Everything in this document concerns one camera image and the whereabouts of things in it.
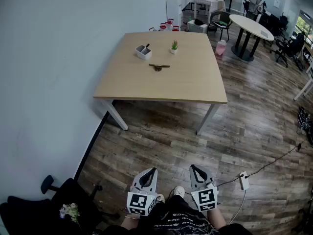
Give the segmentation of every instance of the sneaker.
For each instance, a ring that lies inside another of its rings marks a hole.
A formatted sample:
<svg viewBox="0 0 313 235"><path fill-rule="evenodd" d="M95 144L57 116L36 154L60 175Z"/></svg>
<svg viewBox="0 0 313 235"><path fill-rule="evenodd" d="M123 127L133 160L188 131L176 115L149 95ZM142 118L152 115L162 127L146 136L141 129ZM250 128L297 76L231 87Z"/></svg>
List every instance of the sneaker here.
<svg viewBox="0 0 313 235"><path fill-rule="evenodd" d="M174 189L174 196L175 195L179 195L182 198L184 198L184 196L185 196L185 189L183 187L181 187L181 186L176 186L175 189Z"/></svg>
<svg viewBox="0 0 313 235"><path fill-rule="evenodd" d="M161 203L161 202L165 203L165 198L164 198L163 194L158 194L156 197L156 204Z"/></svg>

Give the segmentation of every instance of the black baseboard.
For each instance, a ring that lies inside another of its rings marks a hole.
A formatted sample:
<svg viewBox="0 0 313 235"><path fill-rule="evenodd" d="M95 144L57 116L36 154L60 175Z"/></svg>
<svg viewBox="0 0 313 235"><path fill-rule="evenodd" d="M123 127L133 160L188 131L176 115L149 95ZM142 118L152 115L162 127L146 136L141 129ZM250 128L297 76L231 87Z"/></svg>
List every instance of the black baseboard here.
<svg viewBox="0 0 313 235"><path fill-rule="evenodd" d="M103 125L104 125L105 122L107 121L109 115L110 115L109 112L106 112L106 114L104 115L103 119L101 120L101 123L99 124L99 126L98 126L96 132L94 133L94 135L93 135L93 137L92 137L92 139L91 139L91 141L90 141L90 143L89 143L89 145L88 145L88 148L87 148L87 150L86 150L86 152L85 152L85 154L84 154L84 156L83 156L83 159L82 159L82 161L80 162L80 165L79 165L79 167L78 167L78 169L77 169L77 172L76 172L76 174L75 174L75 177L74 177L74 180L75 180L75 181L78 180L79 175L80 175L80 173L82 172L83 167L84 167L84 165L85 165L85 162L86 162L86 160L87 160L87 158L88 158L88 156L89 156L89 153L90 153L90 151L91 151L91 149L92 149L92 147L93 147L93 145L94 145L94 142L96 142L96 139L97 139L97 137L98 137L100 131L102 130Z"/></svg>

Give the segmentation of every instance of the pink plastic bag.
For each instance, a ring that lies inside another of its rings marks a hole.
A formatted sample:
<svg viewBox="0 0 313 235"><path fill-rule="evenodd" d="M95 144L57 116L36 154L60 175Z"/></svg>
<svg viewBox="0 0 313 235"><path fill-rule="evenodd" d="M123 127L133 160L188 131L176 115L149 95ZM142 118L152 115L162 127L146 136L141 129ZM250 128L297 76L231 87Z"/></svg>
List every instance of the pink plastic bag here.
<svg viewBox="0 0 313 235"><path fill-rule="evenodd" d="M221 40L217 43L215 53L218 55L222 55L224 51L226 50L226 41Z"/></svg>

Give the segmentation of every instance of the succulent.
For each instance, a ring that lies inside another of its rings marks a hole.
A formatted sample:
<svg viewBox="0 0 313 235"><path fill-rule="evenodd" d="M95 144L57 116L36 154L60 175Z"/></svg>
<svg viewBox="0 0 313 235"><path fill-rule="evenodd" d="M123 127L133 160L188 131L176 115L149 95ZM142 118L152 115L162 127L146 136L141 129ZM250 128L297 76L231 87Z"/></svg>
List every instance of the succulent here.
<svg viewBox="0 0 313 235"><path fill-rule="evenodd" d="M178 49L178 41L174 40L172 43L172 49Z"/></svg>

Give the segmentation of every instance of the white power strip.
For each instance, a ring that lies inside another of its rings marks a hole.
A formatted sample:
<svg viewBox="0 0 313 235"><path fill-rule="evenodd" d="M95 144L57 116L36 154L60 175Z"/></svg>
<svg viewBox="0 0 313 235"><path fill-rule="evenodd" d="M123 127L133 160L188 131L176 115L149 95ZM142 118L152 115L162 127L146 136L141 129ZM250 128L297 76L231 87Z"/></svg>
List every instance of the white power strip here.
<svg viewBox="0 0 313 235"><path fill-rule="evenodd" d="M240 184L241 184L241 190L247 190L250 188L250 185L249 185L249 180L248 178L246 178L246 172L242 172L239 174L240 176Z"/></svg>

